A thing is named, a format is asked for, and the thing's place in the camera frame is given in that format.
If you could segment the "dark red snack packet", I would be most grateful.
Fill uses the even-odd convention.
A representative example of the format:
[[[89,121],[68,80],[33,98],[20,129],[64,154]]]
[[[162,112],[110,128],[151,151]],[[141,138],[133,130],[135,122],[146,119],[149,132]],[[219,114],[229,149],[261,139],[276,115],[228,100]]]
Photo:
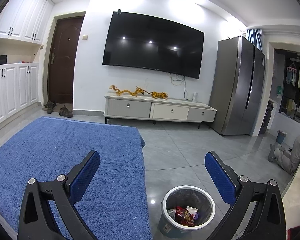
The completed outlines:
[[[194,217],[187,209],[180,206],[175,208],[175,221],[183,226],[194,226]]]

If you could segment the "white rimmed trash bin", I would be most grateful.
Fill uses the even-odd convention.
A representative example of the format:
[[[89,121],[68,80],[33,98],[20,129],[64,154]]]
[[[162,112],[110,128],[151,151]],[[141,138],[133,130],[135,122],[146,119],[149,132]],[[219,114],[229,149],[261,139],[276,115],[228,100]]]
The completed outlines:
[[[183,226],[175,221],[175,208],[178,206],[193,215],[194,226]],[[178,186],[168,191],[161,202],[158,228],[168,238],[184,238],[209,225],[215,213],[215,202],[206,191],[190,185]]]

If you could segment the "standing person in grey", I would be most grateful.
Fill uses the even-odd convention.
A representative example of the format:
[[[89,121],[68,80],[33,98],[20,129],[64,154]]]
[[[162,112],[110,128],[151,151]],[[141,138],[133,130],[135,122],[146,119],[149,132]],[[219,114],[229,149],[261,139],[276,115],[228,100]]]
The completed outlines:
[[[294,140],[293,147],[289,152],[281,144],[271,145],[268,155],[269,162],[276,162],[288,174],[293,175],[300,165],[300,135]]]

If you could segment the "blue fuzzy table cloth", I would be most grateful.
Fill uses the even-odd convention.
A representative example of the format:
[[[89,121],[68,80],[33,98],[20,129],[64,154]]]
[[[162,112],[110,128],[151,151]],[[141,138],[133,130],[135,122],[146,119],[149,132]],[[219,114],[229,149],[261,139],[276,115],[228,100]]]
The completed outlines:
[[[98,239],[151,239],[144,145],[134,127],[38,118],[0,147],[0,214],[17,230],[28,180],[53,180],[96,151],[100,166],[79,214]]]

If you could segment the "small blue waste bin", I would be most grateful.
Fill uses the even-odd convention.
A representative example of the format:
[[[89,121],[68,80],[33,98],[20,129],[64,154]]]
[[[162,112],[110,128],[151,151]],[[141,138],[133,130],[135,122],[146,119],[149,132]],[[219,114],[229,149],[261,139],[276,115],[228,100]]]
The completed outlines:
[[[283,143],[283,141],[284,141],[286,135],[287,135],[286,132],[281,131],[281,130],[278,130],[278,131],[277,131],[276,142],[277,142],[278,144]]]

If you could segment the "right brown shoe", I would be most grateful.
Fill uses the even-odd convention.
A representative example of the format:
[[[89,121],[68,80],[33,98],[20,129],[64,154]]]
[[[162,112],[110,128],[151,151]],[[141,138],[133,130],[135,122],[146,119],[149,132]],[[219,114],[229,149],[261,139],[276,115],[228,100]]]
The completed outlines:
[[[60,108],[59,115],[63,116],[63,117],[66,117],[66,118],[72,118],[73,117],[73,113],[71,111],[69,111],[66,106],[63,106],[62,108]]]

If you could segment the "brown shoe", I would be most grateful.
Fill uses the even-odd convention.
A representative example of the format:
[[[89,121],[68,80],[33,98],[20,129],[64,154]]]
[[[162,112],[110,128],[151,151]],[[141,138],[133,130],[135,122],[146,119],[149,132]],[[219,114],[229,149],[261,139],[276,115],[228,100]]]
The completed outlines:
[[[60,108],[59,115],[63,116],[63,117],[66,117],[66,118],[72,118],[73,117],[73,113],[71,111],[69,111],[66,106],[63,106],[62,108]]]
[[[45,108],[46,108],[46,111],[47,111],[47,114],[51,114],[53,112],[53,109],[57,106],[57,104],[53,101],[48,101],[46,104],[45,104]]]

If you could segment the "left brown shoe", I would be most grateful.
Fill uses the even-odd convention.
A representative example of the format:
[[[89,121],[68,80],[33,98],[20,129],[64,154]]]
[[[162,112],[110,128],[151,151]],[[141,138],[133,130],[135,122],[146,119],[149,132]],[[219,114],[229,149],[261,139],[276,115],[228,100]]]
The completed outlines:
[[[57,104],[53,101],[48,101],[46,104],[45,104],[45,108],[46,108],[46,111],[47,111],[47,114],[51,114],[53,112],[53,109],[57,106]]]

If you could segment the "grey steel refrigerator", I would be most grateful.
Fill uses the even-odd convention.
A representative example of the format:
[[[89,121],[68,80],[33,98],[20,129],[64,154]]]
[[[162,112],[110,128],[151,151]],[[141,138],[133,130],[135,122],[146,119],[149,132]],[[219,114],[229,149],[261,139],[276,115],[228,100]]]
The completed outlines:
[[[266,56],[243,36],[218,42],[209,105],[222,136],[251,135],[261,103]]]

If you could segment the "white low tv cabinet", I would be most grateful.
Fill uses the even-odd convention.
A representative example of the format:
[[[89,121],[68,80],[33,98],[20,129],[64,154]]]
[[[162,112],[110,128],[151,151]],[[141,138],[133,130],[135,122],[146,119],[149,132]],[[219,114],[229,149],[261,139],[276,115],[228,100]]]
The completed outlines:
[[[131,96],[107,93],[105,120],[110,118],[191,122],[214,122],[217,110],[200,102],[179,99],[154,99],[150,96]]]

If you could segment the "golden dragon ornament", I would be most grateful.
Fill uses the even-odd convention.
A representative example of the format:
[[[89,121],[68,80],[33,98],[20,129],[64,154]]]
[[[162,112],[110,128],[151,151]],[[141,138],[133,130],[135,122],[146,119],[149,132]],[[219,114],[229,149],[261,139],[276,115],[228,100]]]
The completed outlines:
[[[117,95],[122,95],[123,93],[128,93],[131,96],[137,96],[139,94],[142,94],[142,95],[148,94],[152,98],[155,98],[155,99],[165,99],[165,100],[168,99],[168,94],[166,92],[160,92],[160,93],[156,92],[156,91],[148,92],[148,91],[142,89],[141,87],[136,87],[136,90],[134,92],[131,92],[130,90],[127,90],[127,89],[120,90],[115,85],[111,85],[109,87],[109,89],[112,89]]]

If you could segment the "dark brown entrance door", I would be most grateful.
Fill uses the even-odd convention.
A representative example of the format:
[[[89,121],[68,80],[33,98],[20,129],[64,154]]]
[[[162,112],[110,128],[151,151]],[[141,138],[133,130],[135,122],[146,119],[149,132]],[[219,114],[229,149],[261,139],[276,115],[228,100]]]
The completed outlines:
[[[83,16],[60,19],[52,39],[47,77],[48,99],[73,103],[74,68]]]

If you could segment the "white wall cabinet unit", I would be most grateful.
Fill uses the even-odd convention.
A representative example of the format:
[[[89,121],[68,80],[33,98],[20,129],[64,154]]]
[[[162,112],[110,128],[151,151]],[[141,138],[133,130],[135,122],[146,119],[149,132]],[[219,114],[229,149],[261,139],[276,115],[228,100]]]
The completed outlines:
[[[39,51],[51,0],[9,0],[0,14],[0,125],[39,101]]]

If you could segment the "large wall television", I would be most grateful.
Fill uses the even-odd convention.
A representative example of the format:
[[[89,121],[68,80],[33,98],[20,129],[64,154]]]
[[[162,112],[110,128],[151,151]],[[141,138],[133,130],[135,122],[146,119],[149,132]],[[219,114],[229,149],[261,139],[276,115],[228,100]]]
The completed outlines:
[[[159,17],[115,11],[102,63],[198,79],[203,46],[202,31]]]

